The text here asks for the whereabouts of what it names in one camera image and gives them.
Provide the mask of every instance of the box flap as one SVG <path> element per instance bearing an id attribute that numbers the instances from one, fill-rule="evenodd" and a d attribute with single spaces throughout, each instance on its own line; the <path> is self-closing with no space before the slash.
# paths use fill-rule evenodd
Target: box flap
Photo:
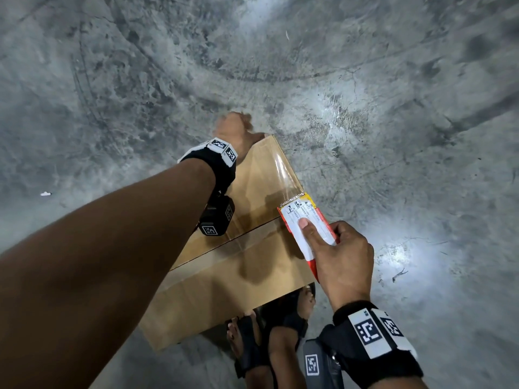
<path id="1" fill-rule="evenodd" d="M 226 234 L 207 237 L 197 230 L 172 269 L 279 217 L 277 207 L 301 192 L 301 183 L 278 141 L 266 137 L 252 146 L 236 168 L 236 179 L 227 191 L 236 209 Z"/>
<path id="2" fill-rule="evenodd" d="M 170 271 L 139 326 L 159 350 L 312 281 L 277 218 Z"/>

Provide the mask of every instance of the black wrist strap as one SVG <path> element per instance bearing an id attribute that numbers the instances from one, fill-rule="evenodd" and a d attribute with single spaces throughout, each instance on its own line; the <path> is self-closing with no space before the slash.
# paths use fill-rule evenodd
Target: black wrist strap
<path id="1" fill-rule="evenodd" d="M 335 326 L 327 325 L 319 341 L 360 388 L 386 378 L 423 377 L 414 348 L 373 303 L 349 303 L 335 312 L 333 321 Z"/>
<path id="2" fill-rule="evenodd" d="M 214 202 L 215 199 L 223 196 L 236 177 L 236 160 L 238 155 L 231 144 L 224 140 L 213 138 L 188 150 L 178 162 L 180 163 L 188 158 L 203 160 L 213 169 L 216 184 L 209 202 Z"/>

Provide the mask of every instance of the person's right arm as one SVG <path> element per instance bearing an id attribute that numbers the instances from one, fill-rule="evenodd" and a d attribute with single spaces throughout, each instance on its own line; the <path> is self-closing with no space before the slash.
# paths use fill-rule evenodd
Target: person's right arm
<path id="1" fill-rule="evenodd" d="M 314 252 L 319 283 L 330 300 L 333 312 L 354 301 L 371 301 L 374 251 L 367 239 L 347 222 L 338 221 L 331 224 L 331 227 L 341 241 L 336 246 L 330 246 L 306 218 L 299 221 L 299 226 Z M 427 387 L 419 377 L 384 379 L 370 387 L 395 388 Z"/>

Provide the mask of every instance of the gray concrete floor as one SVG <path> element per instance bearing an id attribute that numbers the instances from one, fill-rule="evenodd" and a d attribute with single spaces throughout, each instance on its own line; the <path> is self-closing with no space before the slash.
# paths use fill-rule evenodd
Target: gray concrete floor
<path id="1" fill-rule="evenodd" d="M 518 40 L 519 0 L 0 0 L 0 250 L 248 111 L 375 247 L 427 383 L 517 387 Z M 242 385 L 137 330 L 93 387 Z"/>

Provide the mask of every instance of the black sandal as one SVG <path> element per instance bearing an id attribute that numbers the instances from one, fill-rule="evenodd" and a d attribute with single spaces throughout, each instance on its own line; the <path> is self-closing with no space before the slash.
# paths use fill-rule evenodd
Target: black sandal
<path id="1" fill-rule="evenodd" d="M 263 338 L 261 320 L 259 319 L 257 311 L 255 310 L 254 312 L 256 313 L 256 321 L 260 332 L 262 333 L 262 344 L 256 344 L 254 328 L 252 326 L 252 317 L 250 315 L 245 315 L 243 318 L 238 319 L 237 326 L 243 341 L 243 353 L 234 363 L 234 368 L 238 378 L 245 378 L 247 371 L 255 367 L 269 366 L 267 349 L 263 345 L 265 339 Z M 232 321 L 230 320 L 225 322 L 226 326 L 231 322 Z"/>
<path id="2" fill-rule="evenodd" d="M 315 297 L 315 283 L 311 283 L 309 286 Z M 299 300 L 301 289 L 302 288 L 296 289 L 289 294 L 281 296 L 280 298 L 269 302 L 262 308 L 262 316 L 267 322 L 265 330 L 267 339 L 270 337 L 270 331 L 272 328 L 276 326 L 292 328 L 297 332 L 298 336 L 295 345 L 296 351 L 308 330 L 308 321 L 301 318 L 297 313 L 297 302 Z"/>

